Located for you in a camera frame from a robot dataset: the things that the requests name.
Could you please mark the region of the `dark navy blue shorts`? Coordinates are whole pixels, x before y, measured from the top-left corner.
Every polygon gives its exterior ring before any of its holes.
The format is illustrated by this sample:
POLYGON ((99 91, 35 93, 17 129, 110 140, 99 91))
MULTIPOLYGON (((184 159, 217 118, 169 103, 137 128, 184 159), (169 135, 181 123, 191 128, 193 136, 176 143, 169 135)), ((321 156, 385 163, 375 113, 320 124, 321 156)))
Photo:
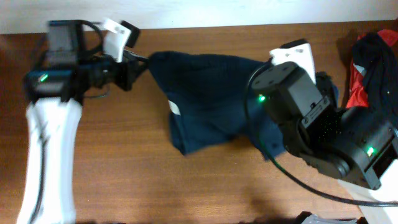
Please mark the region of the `dark navy blue shorts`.
POLYGON ((245 136, 259 149, 244 115, 244 92, 252 73, 271 65, 232 55, 152 54, 149 71, 169 101, 173 146, 187 155, 245 136))

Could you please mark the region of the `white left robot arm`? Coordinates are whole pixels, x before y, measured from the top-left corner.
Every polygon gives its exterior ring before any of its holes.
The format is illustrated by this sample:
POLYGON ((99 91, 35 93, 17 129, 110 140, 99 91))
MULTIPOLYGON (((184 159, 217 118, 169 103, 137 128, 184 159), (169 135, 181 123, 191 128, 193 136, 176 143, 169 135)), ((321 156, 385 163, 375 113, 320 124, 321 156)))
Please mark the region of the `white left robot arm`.
POLYGON ((74 223, 73 158, 92 88, 130 91, 148 60, 134 54, 136 26, 107 19, 50 21, 48 48, 23 79, 29 150, 18 223, 74 223))

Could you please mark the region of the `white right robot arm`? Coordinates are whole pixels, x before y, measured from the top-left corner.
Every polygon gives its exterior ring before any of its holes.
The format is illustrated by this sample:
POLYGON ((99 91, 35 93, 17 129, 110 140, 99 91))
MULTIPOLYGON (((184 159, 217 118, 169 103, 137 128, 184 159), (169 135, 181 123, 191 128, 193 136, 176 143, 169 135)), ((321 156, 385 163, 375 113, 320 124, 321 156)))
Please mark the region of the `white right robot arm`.
POLYGON ((257 94, 282 132, 284 148, 332 179, 349 198, 316 191, 358 206, 368 223, 397 222, 397 131, 380 112, 335 105, 294 62, 260 67, 247 89, 257 94))

